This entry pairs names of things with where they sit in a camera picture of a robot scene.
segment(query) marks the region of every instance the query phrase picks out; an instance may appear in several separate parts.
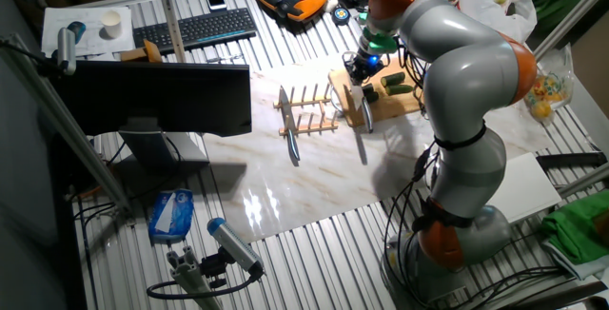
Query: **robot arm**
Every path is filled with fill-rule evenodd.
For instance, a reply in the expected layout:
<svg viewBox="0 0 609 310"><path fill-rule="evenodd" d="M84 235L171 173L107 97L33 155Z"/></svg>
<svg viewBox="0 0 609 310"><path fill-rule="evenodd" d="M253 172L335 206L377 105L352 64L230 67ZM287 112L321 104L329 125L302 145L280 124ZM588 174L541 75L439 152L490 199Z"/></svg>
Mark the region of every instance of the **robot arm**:
<svg viewBox="0 0 609 310"><path fill-rule="evenodd" d="M423 95L441 152L424 216L413 225L417 244L446 269L480 262L509 241L507 220L485 206L503 179L506 158L501 138L482 117L524 96L535 80L535 58L446 0L369 0L361 61L390 53L375 43L396 33L412 54L431 63Z"/></svg>

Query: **wooden cutting board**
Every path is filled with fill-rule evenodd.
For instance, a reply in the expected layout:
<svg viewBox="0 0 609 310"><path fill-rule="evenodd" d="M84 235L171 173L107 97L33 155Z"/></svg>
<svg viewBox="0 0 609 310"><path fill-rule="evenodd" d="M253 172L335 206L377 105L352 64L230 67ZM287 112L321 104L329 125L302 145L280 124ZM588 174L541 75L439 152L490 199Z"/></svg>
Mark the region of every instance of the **wooden cutting board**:
<svg viewBox="0 0 609 310"><path fill-rule="evenodd" d="M387 68L382 69L374 77L370 78L368 83L372 83L374 91L379 93L379 100L370 105L370 110L372 110L372 117L375 123L419 111L419 103L414 98L412 92L394 96L389 96L385 92L384 87L381 84L381 78L396 72L404 72L406 74L406 79L403 81L403 84L415 86L414 81L408 76L405 69L400 67L398 59L392 59L391 64ZM364 125L362 109L355 109L353 98L351 97L351 84L349 83L349 74L346 70L340 69L332 71L328 78L341 100L341 107L343 107L343 113L347 124L351 127ZM417 95L421 93L419 89L417 89L416 92Z"/></svg>

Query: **computer monitor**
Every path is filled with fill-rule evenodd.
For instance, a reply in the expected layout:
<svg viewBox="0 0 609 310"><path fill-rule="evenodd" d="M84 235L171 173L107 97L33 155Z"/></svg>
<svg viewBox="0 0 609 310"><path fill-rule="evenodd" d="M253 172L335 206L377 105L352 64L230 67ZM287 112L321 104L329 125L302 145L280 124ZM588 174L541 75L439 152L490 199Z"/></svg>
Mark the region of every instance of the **computer monitor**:
<svg viewBox="0 0 609 310"><path fill-rule="evenodd" d="M50 80L85 134L118 131L147 174L177 164L165 132L251 131L248 66L79 61Z"/></svg>

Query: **white plastic bag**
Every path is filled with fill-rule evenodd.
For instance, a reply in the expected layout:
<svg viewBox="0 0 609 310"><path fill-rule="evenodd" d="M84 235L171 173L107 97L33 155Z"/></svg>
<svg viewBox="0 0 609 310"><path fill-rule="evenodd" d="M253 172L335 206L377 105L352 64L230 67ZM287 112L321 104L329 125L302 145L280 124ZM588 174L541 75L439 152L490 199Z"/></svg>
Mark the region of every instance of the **white plastic bag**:
<svg viewBox="0 0 609 310"><path fill-rule="evenodd" d="M514 4L516 12L506 15ZM459 9L508 37L524 43L537 24L535 6L531 0L459 0Z"/></svg>
<svg viewBox="0 0 609 310"><path fill-rule="evenodd" d="M554 121L554 110L571 102L573 85L578 80L573 72L571 44L549 51L538 67L537 80L524 96L524 102L536 120L549 124Z"/></svg>

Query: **plastic bag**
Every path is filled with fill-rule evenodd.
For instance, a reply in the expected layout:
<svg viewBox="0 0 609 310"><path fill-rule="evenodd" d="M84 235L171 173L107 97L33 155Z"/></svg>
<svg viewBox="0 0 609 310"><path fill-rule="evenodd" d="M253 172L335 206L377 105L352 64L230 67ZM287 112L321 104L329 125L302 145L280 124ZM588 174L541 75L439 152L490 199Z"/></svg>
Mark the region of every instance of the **plastic bag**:
<svg viewBox="0 0 609 310"><path fill-rule="evenodd" d="M573 72L571 44L561 50L548 52L538 63L535 84L524 96L531 115L542 122L550 123L554 110L564 107L573 98L573 85L577 79Z"/></svg>
<svg viewBox="0 0 609 310"><path fill-rule="evenodd" d="M514 4L514 13L510 6ZM457 7L465 14L519 43L529 37L537 24L531 0L459 0Z"/></svg>
<svg viewBox="0 0 609 310"><path fill-rule="evenodd" d="M192 191L163 191L156 198L148 234L153 240L179 241L186 237L192 222Z"/></svg>

